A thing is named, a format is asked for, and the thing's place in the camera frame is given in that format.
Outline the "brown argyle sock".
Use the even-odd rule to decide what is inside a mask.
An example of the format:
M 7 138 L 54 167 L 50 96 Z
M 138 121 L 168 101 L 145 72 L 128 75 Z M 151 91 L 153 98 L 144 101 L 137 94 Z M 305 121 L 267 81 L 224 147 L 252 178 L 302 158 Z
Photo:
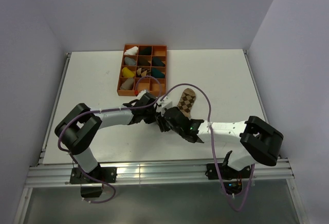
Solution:
M 190 88 L 186 88 L 177 104 L 178 109 L 188 118 L 191 118 L 191 110 L 196 101 L 196 93 Z

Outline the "tan sock with maroon cuff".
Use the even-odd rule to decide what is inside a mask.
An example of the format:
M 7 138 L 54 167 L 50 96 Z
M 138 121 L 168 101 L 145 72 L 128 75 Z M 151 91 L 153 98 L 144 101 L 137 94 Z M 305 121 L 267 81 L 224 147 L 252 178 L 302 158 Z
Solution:
M 127 78 L 119 87 L 120 90 L 133 90 L 134 78 Z

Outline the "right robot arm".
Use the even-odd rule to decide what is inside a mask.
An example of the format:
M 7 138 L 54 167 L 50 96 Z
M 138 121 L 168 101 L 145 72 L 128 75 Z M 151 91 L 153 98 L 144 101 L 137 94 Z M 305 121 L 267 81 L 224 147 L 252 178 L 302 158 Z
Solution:
M 189 119 L 178 107 L 171 107 L 156 115 L 161 132 L 173 132 L 190 143 L 215 142 L 237 144 L 221 165 L 225 176 L 235 177 L 242 169 L 254 163 L 265 166 L 277 164 L 283 134 L 257 116 L 246 121 L 223 123 Z

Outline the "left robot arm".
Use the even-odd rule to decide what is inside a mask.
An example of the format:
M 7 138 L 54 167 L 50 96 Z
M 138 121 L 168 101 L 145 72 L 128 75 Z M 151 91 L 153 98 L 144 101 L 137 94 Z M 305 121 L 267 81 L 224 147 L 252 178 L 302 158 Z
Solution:
M 81 167 L 81 175 L 87 182 L 95 182 L 100 176 L 100 165 L 89 147 L 97 131 L 110 126 L 137 124 L 142 120 L 154 122 L 155 107 L 151 104 L 155 100 L 154 95 L 145 91 L 118 108 L 95 112 L 80 103 L 56 126 L 54 133 Z

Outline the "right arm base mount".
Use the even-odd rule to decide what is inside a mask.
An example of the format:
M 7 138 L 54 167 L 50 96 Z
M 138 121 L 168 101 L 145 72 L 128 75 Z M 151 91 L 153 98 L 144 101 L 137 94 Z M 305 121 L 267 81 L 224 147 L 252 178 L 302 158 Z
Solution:
M 222 166 L 221 163 L 218 163 L 218 168 L 221 173 L 223 180 L 233 180 L 233 179 L 247 179 L 251 175 L 251 166 L 244 167 L 241 171 L 234 170 L 228 166 Z M 206 164 L 205 175 L 209 180 L 218 179 L 218 174 L 214 163 Z

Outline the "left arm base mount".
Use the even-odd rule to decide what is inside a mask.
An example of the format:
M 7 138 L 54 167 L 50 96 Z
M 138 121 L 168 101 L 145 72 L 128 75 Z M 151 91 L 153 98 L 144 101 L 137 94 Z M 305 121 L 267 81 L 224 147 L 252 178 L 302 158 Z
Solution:
M 116 189 L 112 183 L 116 182 L 117 168 L 116 167 L 100 167 L 97 166 L 89 173 L 83 173 L 80 167 L 74 167 L 71 170 L 69 184 L 81 185 L 80 194 L 85 200 L 95 201 L 99 198 L 107 186 L 113 190 L 110 199 L 114 198 Z

